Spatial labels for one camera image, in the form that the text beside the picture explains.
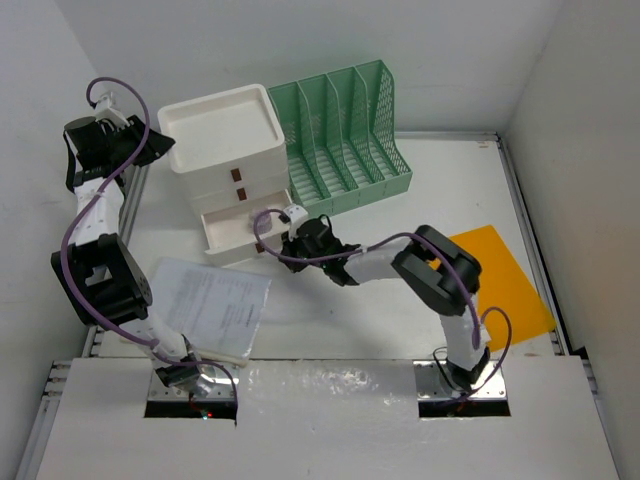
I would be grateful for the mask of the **white bottom drawer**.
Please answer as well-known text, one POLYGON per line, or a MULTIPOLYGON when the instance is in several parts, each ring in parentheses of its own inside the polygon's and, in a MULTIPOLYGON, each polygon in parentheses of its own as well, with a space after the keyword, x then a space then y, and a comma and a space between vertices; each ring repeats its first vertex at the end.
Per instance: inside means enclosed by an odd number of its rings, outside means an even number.
POLYGON ((224 267, 259 255, 262 248, 253 233, 253 214, 268 208, 283 210, 291 204, 287 190, 251 200, 224 210, 205 213, 201 222, 208 249, 205 256, 216 267, 224 267))

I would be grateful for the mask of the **white drawer organizer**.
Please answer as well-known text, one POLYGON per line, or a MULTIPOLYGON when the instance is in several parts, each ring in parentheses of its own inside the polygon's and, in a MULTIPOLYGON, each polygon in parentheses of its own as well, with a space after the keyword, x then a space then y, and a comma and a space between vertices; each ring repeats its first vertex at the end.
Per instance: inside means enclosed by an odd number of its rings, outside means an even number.
POLYGON ((267 90, 247 85, 159 109, 171 170, 196 216, 289 186, 285 136, 267 90))

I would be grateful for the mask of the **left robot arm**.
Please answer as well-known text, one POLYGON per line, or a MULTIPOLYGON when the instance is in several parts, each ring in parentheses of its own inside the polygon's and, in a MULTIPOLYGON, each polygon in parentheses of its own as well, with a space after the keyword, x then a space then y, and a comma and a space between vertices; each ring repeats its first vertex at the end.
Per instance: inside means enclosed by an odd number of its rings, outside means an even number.
POLYGON ((79 219, 51 265, 80 320, 132 341, 152 361, 161 383, 194 395, 203 377, 189 341, 151 313, 151 287, 120 237, 128 158, 145 166, 168 152, 173 139, 147 129, 137 116, 82 117, 65 125, 66 188, 79 219))

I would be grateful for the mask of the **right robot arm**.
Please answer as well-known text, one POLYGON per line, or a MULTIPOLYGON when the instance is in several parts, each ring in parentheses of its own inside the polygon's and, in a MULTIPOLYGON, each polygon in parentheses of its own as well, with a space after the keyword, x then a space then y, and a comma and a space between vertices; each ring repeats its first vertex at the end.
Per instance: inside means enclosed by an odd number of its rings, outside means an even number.
POLYGON ((328 220, 314 218, 282 235, 280 257, 294 273, 314 266, 339 286, 404 281, 440 317, 450 386, 470 392, 487 366, 489 350, 475 298, 482 267, 433 227, 422 225, 409 236, 365 248, 341 242, 328 220))

